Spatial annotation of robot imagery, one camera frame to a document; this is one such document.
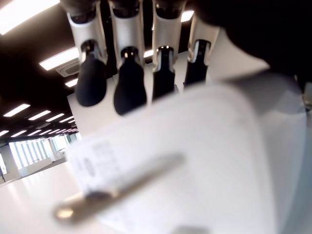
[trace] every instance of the white wall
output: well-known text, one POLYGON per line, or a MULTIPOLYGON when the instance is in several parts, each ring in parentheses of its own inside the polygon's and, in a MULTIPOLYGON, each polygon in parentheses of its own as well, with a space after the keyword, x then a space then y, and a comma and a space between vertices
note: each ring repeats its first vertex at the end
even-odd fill
POLYGON ((27 167, 23 167, 19 169, 19 174, 21 177, 28 176, 52 163, 52 160, 48 157, 42 161, 36 162, 32 165, 29 165, 27 167))
MULTIPOLYGON (((188 52, 179 54, 174 65, 175 83, 180 92, 183 92, 183 82, 187 69, 188 52)), ((221 30, 218 36, 207 73, 207 80, 225 80, 239 75, 262 70, 268 67, 260 59, 251 57, 234 46, 226 33, 221 30)), ((68 96, 68 102, 79 132, 82 137, 87 136, 102 126, 117 122, 122 117, 118 116, 113 106, 113 96, 117 83, 117 75, 107 80, 107 93, 102 102, 93 107, 82 107, 78 104, 75 94, 68 96)), ((151 103, 153 93, 153 64, 144 67, 144 85, 151 103)))
POLYGON ((18 167, 15 164, 10 146, 6 145, 0 148, 0 152, 7 170, 7 174, 4 175, 5 181, 9 181, 15 178, 20 178, 20 173, 18 167))

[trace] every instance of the black ceiling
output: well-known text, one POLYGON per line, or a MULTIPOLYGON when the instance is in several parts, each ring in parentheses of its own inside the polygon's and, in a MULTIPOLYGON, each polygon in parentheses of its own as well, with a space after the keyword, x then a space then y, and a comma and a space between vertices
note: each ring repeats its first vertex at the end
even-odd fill
MULTIPOLYGON (((10 1, 2 0, 0 8, 8 2, 10 1)), ((105 0, 101 2, 101 13, 109 56, 107 77, 110 78, 117 70, 112 23, 108 3, 105 0)), ((153 24, 151 0, 143 2, 143 15, 145 47, 149 50, 152 48, 153 24)), ((187 51, 190 27, 191 21, 182 24, 179 52, 187 51)), ((28 139, 27 135, 35 131, 37 126, 46 123, 45 120, 48 118, 60 113, 65 113, 64 118, 72 115, 67 96, 72 94, 74 89, 65 86, 65 82, 72 80, 76 75, 64 78, 54 69, 44 70, 39 62, 74 46, 67 16, 60 4, 30 18, 5 35, 0 35, 0 132, 10 131, 0 136, 0 142, 28 139), (30 104, 31 107, 13 117, 3 117, 5 113, 22 103, 30 104), (29 117, 44 110, 50 110, 51 113, 38 120, 28 120, 29 117), (21 130, 27 132, 20 137, 11 138, 11 135, 21 130)), ((151 61, 151 58, 147 58, 146 63, 151 61)), ((69 127, 70 124, 59 123, 56 119, 43 128, 42 132, 45 129, 69 127)))

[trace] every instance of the air conditioning vent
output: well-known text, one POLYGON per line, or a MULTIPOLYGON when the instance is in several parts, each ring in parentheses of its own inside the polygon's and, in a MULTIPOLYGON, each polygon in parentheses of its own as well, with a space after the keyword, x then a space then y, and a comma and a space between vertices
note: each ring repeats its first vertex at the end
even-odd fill
POLYGON ((56 71, 62 76, 62 77, 68 77, 74 74, 79 73, 80 70, 80 63, 79 59, 76 58, 75 60, 72 60, 68 63, 63 64, 61 67, 56 69, 56 71))
POLYGON ((41 129, 41 128, 45 128, 46 126, 48 126, 50 123, 45 123, 43 125, 38 126, 36 129, 41 129))

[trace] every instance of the ceiling light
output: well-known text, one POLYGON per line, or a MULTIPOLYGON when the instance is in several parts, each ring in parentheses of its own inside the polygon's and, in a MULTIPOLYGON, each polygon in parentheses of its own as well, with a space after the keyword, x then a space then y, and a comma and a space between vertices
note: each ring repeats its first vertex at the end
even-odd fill
POLYGON ((41 136, 41 135, 44 135, 44 134, 46 134, 46 133, 48 133, 48 132, 50 132, 50 131, 52 131, 52 130, 47 130, 47 131, 45 131, 45 132, 43 132, 43 133, 40 133, 39 135, 41 136))
POLYGON ((32 135, 34 135, 34 134, 36 134, 38 132, 41 132, 41 130, 34 131, 33 133, 29 134, 28 136, 32 136, 32 135))
POLYGON ((0 132, 0 136, 2 136, 2 135, 4 135, 4 134, 7 134, 8 132, 9 132, 9 131, 4 130, 4 131, 0 132))
POLYGON ((189 21, 194 14, 194 11, 185 11, 182 13, 181 22, 189 21))
POLYGON ((149 56, 152 56, 154 54, 154 50, 148 50, 144 52, 144 57, 147 58, 149 56))
POLYGON ((13 0, 0 9, 0 33, 4 35, 24 21, 59 3, 59 0, 13 0))
POLYGON ((70 120, 71 118, 73 118, 73 116, 68 117, 68 118, 66 118, 66 119, 63 119, 62 121, 60 121, 60 123, 63 123, 63 122, 65 122, 65 121, 68 121, 68 120, 70 120))
POLYGON ((55 132, 59 131, 59 129, 54 130, 53 132, 50 132, 49 134, 53 134, 55 132))
POLYGON ((20 134, 23 134, 23 133, 25 133, 25 132, 27 132, 27 130, 20 131, 20 132, 14 134, 14 135, 11 136, 11 137, 17 137, 17 136, 19 136, 20 134))
POLYGON ((57 132, 57 133, 61 133, 61 132, 63 132, 63 131, 65 131, 66 129, 63 129, 63 130, 60 130, 59 132, 57 132))
POLYGON ((52 120, 54 120, 54 119, 56 119, 56 118, 59 118, 59 117, 61 117, 61 116, 63 116, 64 114, 59 114, 59 115, 57 115, 57 116, 54 116, 54 117, 52 117, 52 118, 50 118, 50 119, 47 119, 46 121, 47 122, 51 122, 52 120))
POLYGON ((49 71, 52 68, 60 66, 68 61, 76 59, 79 57, 79 51, 77 47, 65 50, 53 57, 46 59, 45 61, 40 62, 40 66, 45 70, 49 71))
POLYGON ((77 82, 78 82, 78 78, 65 83, 65 85, 67 85, 68 87, 73 87, 77 84, 77 82))
POLYGON ((47 115, 47 114, 50 113, 50 112, 51 112, 51 111, 44 111, 44 112, 41 112, 41 113, 39 113, 38 115, 29 118, 29 120, 35 120, 35 119, 37 119, 37 118, 40 118, 41 116, 47 115))
POLYGON ((30 107, 30 105, 22 104, 22 105, 18 106, 17 108, 13 109, 12 111, 6 113, 4 115, 4 117, 11 117, 11 116, 17 114, 18 112, 21 112, 22 110, 25 110, 28 107, 30 107))

